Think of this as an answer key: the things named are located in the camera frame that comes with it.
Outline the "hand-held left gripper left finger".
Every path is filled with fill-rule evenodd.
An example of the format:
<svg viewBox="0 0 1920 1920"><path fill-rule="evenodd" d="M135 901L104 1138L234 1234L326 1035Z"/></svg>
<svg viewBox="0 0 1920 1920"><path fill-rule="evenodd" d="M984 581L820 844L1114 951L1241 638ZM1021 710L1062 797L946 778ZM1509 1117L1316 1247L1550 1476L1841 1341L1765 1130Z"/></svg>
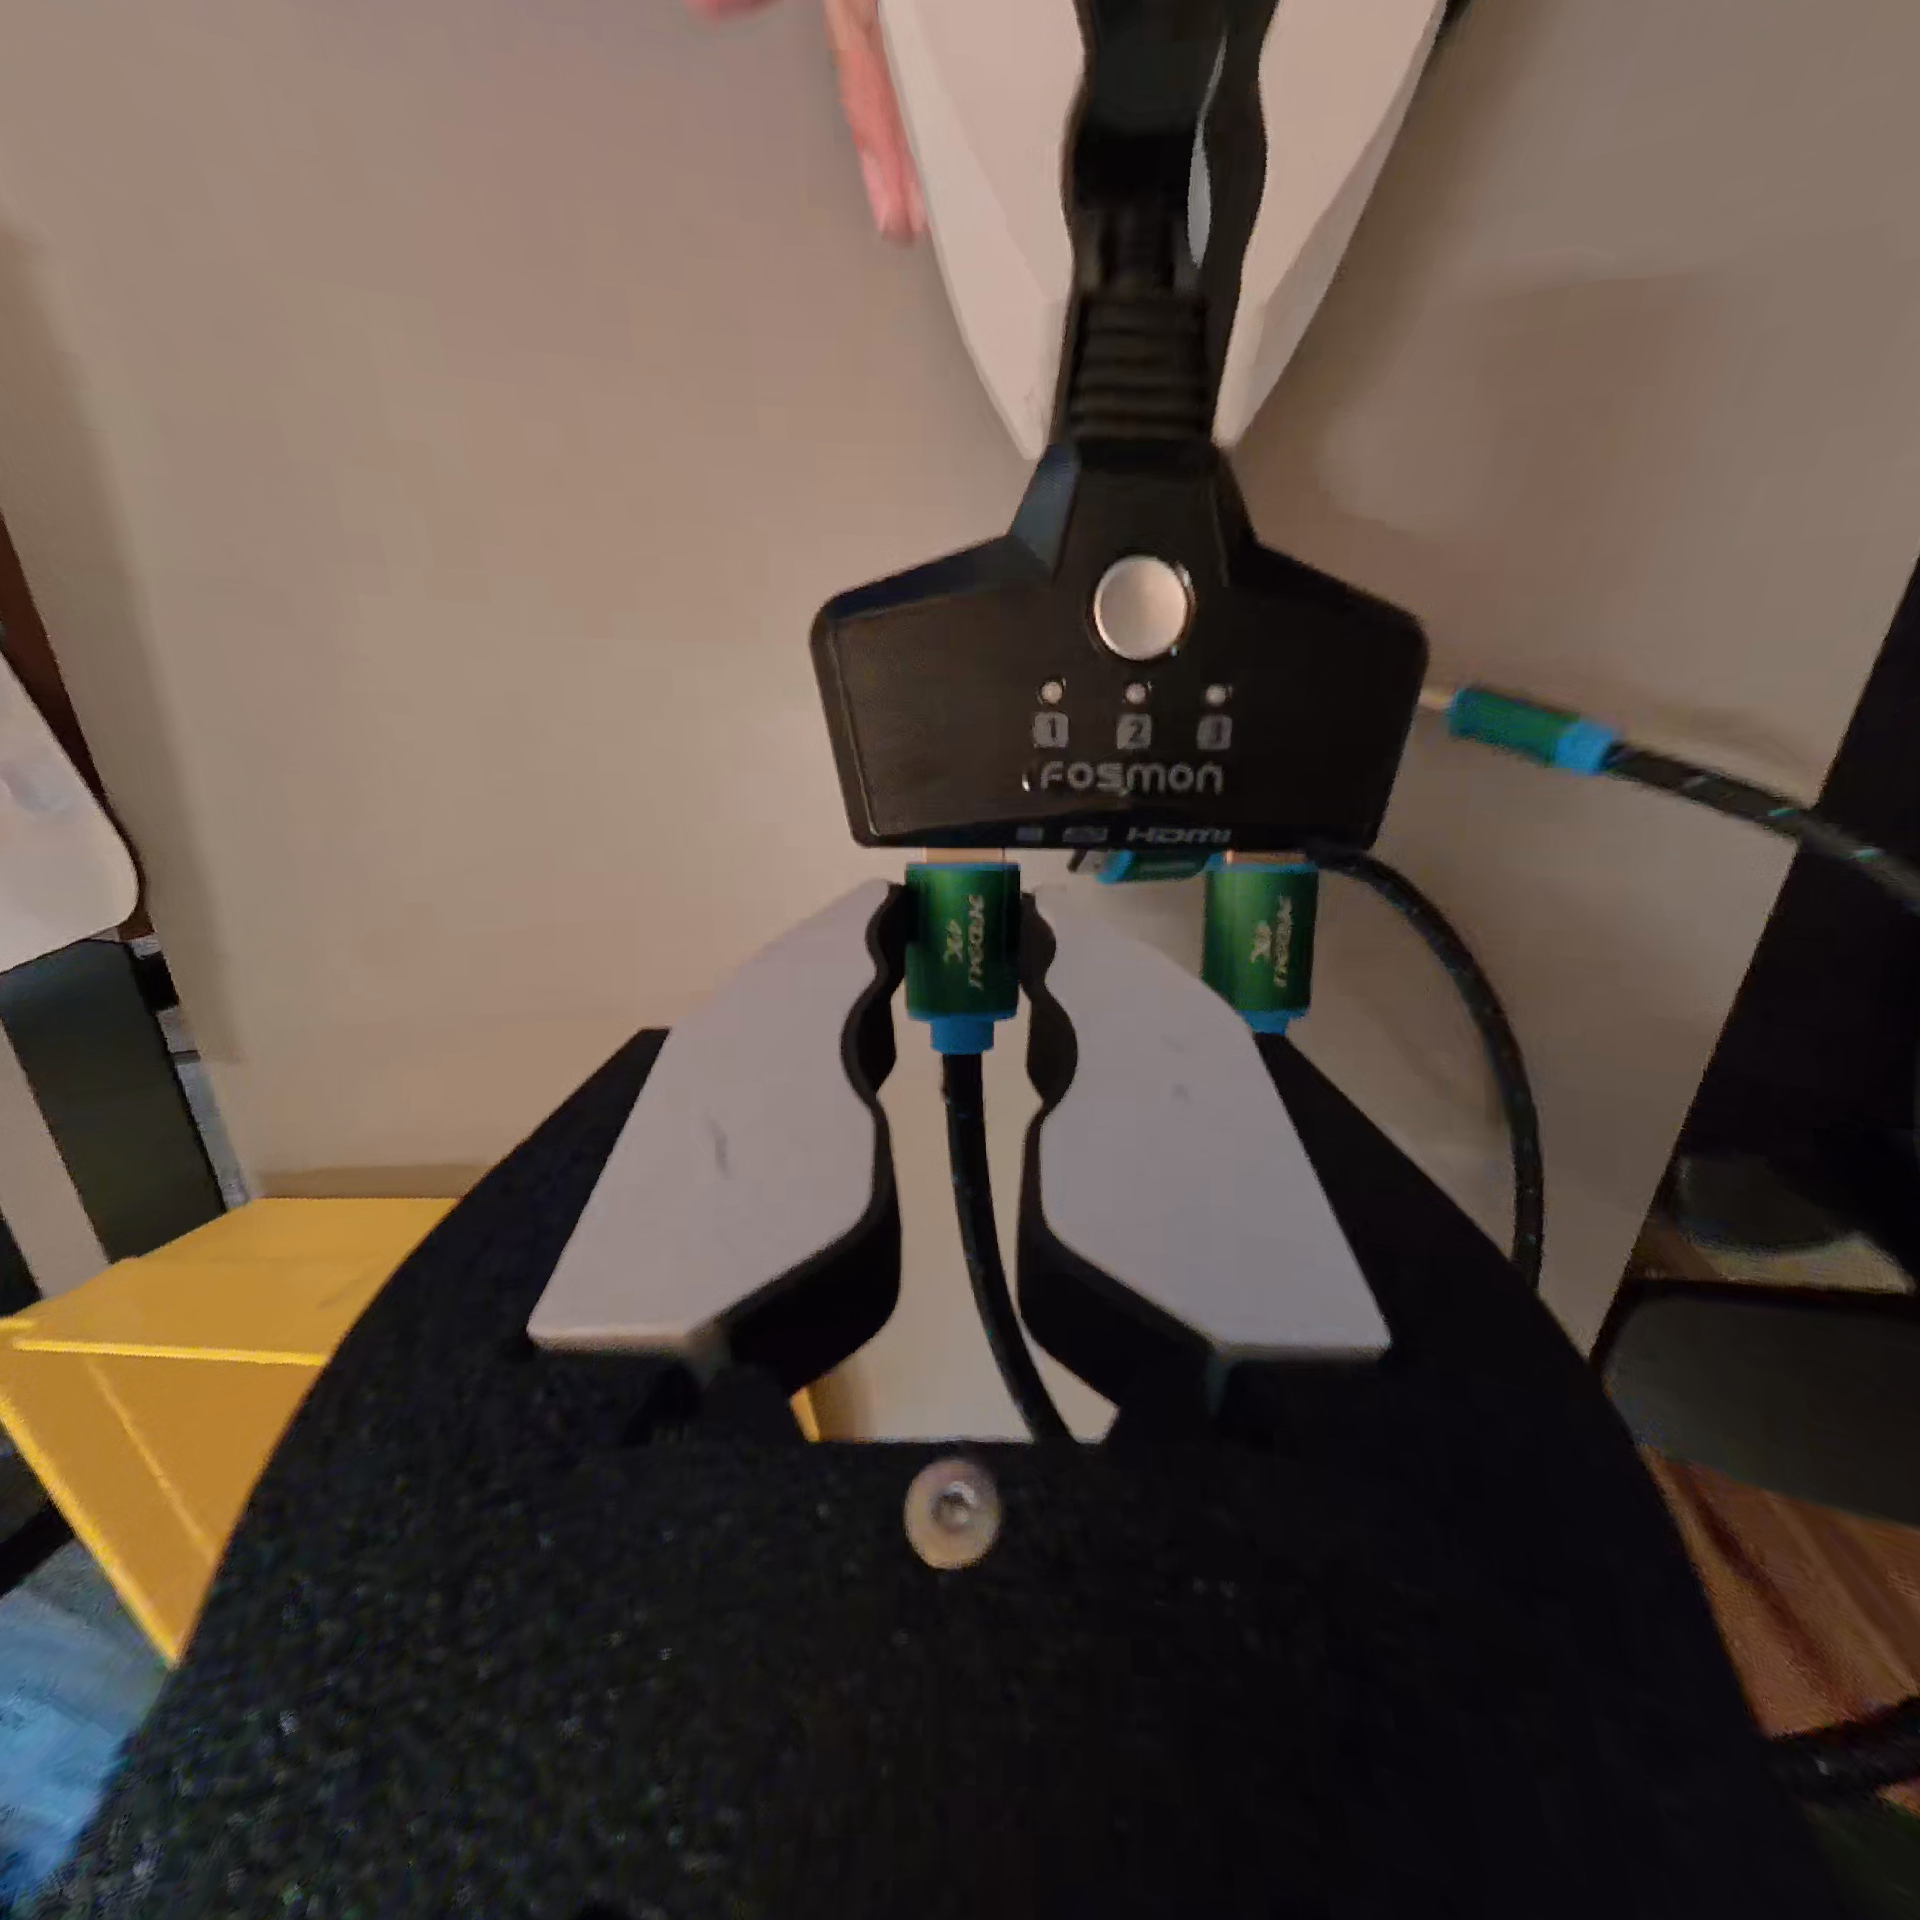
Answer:
<svg viewBox="0 0 1920 1920"><path fill-rule="evenodd" d="M669 1028L528 1318L541 1350L810 1388L882 1330L903 971L904 889L863 879Z"/></svg>

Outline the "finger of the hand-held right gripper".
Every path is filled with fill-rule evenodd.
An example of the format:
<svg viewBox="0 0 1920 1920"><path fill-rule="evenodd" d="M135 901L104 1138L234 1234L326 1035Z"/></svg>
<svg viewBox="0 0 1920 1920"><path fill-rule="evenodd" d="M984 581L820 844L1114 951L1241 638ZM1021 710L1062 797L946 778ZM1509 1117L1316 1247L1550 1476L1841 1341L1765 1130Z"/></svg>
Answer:
<svg viewBox="0 0 1920 1920"><path fill-rule="evenodd" d="M951 311L1014 449L1049 444L1095 203L1166 187L1193 279L1191 5L882 2Z"/></svg>
<svg viewBox="0 0 1920 1920"><path fill-rule="evenodd" d="M1217 445L1244 439L1301 348L1446 21L1442 2L1229 5L1199 135Z"/></svg>

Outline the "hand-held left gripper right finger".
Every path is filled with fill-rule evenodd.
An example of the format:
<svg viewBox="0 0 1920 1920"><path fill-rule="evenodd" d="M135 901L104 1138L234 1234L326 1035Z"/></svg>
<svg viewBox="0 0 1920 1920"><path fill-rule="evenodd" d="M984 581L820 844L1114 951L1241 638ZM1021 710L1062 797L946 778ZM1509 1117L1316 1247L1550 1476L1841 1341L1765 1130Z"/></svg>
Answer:
<svg viewBox="0 0 1920 1920"><path fill-rule="evenodd" d="M1366 1365L1389 1333L1256 1033L1062 884L1023 901L1017 1302L1088 1388Z"/></svg>

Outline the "black HDMI switch box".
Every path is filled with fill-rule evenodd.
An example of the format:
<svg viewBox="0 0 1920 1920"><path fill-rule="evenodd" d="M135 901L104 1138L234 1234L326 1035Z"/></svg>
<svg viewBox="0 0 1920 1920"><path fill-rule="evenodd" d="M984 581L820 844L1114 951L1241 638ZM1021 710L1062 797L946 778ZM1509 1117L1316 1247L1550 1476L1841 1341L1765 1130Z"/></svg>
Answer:
<svg viewBox="0 0 1920 1920"><path fill-rule="evenodd" d="M1204 311L1081 298L1053 444L1006 534L814 617L866 847L1366 851L1428 642L1256 539L1210 439Z"/></svg>

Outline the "blue plastic bin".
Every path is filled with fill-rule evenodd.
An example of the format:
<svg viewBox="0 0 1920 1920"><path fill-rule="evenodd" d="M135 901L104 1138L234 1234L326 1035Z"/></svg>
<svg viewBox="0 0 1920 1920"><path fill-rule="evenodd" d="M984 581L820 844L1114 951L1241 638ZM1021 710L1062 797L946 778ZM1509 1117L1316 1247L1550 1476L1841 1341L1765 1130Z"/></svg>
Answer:
<svg viewBox="0 0 1920 1920"><path fill-rule="evenodd" d="M71 1543L2 1599L2 1914L32 1907L103 1801L168 1665Z"/></svg>

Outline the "person's right hand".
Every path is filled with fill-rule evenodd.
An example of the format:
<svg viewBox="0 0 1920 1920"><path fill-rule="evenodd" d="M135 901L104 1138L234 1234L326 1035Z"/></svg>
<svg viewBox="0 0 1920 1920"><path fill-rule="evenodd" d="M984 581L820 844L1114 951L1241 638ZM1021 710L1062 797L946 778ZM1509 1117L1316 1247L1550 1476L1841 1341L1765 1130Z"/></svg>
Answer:
<svg viewBox="0 0 1920 1920"><path fill-rule="evenodd" d="M926 203L882 41L879 5L823 2L823 28L872 227L888 243L914 245L926 234Z"/></svg>

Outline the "yellow plastic bin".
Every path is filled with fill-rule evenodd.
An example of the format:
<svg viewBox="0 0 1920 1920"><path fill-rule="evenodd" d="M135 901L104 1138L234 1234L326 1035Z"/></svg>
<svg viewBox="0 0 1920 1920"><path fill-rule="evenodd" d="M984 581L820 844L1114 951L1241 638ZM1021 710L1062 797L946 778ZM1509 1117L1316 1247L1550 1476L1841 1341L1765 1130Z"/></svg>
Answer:
<svg viewBox="0 0 1920 1920"><path fill-rule="evenodd" d="M272 1198L4 1318L4 1438L175 1665L250 1491L447 1198Z"/></svg>

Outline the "dark grey object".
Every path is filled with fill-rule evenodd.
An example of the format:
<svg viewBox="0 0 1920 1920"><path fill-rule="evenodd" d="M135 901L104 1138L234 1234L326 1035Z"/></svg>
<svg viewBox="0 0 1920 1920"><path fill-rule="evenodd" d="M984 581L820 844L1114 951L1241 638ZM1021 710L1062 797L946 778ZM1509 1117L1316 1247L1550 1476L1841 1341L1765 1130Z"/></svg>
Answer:
<svg viewBox="0 0 1920 1920"><path fill-rule="evenodd" d="M250 1201L153 935L4 971L2 1020L4 1313Z"/></svg>

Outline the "black stand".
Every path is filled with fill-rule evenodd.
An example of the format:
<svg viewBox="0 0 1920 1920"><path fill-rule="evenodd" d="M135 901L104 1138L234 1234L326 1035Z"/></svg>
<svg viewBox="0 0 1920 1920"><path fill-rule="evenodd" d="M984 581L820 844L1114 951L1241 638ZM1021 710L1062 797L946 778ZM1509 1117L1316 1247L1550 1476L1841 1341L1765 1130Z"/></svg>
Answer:
<svg viewBox="0 0 1920 1920"><path fill-rule="evenodd" d="M1799 851L1593 1361L1633 1436L1914 1526L1914 907Z"/></svg>

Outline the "white rounded object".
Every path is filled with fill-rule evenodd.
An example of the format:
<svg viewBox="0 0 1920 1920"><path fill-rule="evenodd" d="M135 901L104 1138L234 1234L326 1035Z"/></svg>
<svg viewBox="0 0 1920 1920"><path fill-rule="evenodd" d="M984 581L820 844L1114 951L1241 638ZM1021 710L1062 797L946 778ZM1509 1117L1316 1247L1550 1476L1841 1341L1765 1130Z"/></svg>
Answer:
<svg viewBox="0 0 1920 1920"><path fill-rule="evenodd" d="M48 719L2 665L2 971L137 913L137 865Z"/></svg>

